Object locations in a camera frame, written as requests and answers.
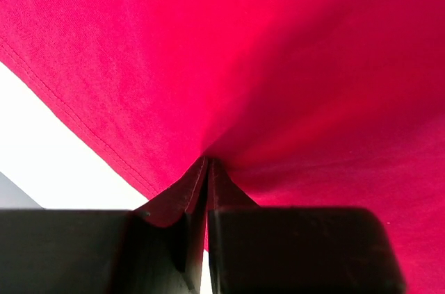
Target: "gray surface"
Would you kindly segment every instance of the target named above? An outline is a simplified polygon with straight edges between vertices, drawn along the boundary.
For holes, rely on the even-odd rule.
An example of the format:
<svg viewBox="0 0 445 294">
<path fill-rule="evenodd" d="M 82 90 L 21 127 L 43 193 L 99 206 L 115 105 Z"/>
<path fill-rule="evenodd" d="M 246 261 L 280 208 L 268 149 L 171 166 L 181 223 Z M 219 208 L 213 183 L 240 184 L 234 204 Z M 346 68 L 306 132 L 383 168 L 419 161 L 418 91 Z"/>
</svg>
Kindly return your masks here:
<svg viewBox="0 0 445 294">
<path fill-rule="evenodd" d="M 0 209 L 40 209 L 37 202 L 0 172 Z"/>
</svg>

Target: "red fabric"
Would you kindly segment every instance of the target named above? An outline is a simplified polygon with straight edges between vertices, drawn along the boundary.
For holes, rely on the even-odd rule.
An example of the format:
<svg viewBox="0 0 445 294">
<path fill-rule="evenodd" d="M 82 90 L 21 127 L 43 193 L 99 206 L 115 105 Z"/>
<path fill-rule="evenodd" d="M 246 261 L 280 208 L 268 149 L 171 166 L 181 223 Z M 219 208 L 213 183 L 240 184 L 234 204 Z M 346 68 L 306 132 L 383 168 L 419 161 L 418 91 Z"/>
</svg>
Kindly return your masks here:
<svg viewBox="0 0 445 294">
<path fill-rule="evenodd" d="M 410 293 L 445 293 L 444 20 L 444 0 L 0 0 L 0 60 L 147 197 L 217 156 L 262 204 L 369 207 Z"/>
</svg>

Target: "pink fabric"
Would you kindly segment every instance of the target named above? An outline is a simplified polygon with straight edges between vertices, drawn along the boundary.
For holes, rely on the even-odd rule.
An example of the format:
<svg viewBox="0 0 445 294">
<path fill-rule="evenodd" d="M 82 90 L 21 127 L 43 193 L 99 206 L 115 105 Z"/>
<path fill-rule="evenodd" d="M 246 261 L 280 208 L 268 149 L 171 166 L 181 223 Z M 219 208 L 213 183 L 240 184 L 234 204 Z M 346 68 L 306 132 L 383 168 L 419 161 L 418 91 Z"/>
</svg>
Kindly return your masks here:
<svg viewBox="0 0 445 294">
<path fill-rule="evenodd" d="M 217 156 L 261 204 L 369 207 L 410 293 L 445 293 L 444 20 L 444 0 L 0 0 L 0 60 L 147 197 Z"/>
</svg>

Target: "gray floor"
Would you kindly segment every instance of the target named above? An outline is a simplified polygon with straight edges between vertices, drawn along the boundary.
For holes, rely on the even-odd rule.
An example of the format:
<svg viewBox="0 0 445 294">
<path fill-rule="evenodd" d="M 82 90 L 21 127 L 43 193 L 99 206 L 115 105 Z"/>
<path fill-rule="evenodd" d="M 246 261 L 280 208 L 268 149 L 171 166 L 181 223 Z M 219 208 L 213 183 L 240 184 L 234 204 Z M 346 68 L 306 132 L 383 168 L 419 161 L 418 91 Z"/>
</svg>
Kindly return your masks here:
<svg viewBox="0 0 445 294">
<path fill-rule="evenodd" d="M 0 172 L 0 209 L 41 208 L 25 192 Z"/>
</svg>

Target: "white surface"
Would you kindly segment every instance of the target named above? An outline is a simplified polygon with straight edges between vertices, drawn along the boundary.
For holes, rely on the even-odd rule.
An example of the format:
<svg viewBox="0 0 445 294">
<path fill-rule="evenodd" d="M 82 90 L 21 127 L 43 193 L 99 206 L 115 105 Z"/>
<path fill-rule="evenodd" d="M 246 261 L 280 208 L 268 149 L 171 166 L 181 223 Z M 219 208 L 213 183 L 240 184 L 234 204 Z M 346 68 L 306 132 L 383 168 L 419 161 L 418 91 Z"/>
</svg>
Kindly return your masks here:
<svg viewBox="0 0 445 294">
<path fill-rule="evenodd" d="M 0 63 L 0 172 L 48 209 L 134 209 L 147 199 Z M 202 294 L 211 293 L 204 252 Z"/>
</svg>

